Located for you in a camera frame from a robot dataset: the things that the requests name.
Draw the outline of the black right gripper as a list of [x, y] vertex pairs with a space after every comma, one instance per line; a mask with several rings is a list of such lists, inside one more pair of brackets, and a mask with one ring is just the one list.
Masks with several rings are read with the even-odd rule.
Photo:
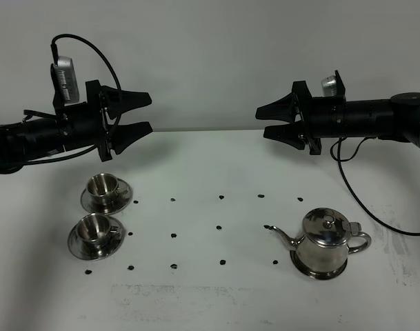
[[[305, 81], [295, 81], [292, 92], [280, 100], [257, 108], [257, 120], [283, 121], [288, 124], [267, 126], [265, 139], [278, 141], [298, 150], [306, 143], [311, 155], [321, 154], [321, 138], [343, 138], [345, 95], [337, 97], [313, 97]], [[301, 121], [296, 121], [297, 108]]]

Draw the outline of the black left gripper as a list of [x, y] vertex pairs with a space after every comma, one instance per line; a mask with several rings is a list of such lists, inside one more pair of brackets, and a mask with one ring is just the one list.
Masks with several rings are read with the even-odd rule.
[[[110, 119], [116, 119], [118, 114], [143, 108], [152, 104], [147, 92], [121, 92], [109, 86], [101, 86], [99, 81], [86, 82], [87, 101], [71, 105], [64, 105], [60, 93], [55, 93], [53, 106], [57, 116], [57, 126], [66, 152], [95, 146], [100, 160], [112, 159], [108, 143], [104, 137], [108, 133], [106, 117], [101, 105], [102, 96]], [[153, 132], [148, 121], [128, 125], [118, 125], [111, 136], [112, 149], [115, 154], [121, 154], [134, 142]]]

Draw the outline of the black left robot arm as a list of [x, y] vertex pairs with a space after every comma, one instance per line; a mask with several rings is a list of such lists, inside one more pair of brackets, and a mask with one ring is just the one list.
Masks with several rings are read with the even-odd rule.
[[149, 122], [113, 126], [118, 114], [149, 106], [147, 92], [119, 92], [99, 81], [86, 82], [87, 100], [65, 106], [54, 97], [54, 114], [25, 110], [21, 122], [0, 125], [0, 174], [20, 170], [25, 163], [94, 146], [102, 162], [121, 154], [152, 132]]

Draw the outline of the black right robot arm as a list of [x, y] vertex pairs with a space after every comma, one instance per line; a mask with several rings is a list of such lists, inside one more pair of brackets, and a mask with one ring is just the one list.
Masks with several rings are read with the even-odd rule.
[[338, 74], [323, 80], [323, 96], [311, 95], [305, 81], [295, 81], [284, 98], [257, 108], [258, 120], [280, 121], [264, 137], [298, 150], [321, 154], [322, 138], [378, 138], [413, 143], [420, 149], [420, 92], [389, 99], [349, 101]]

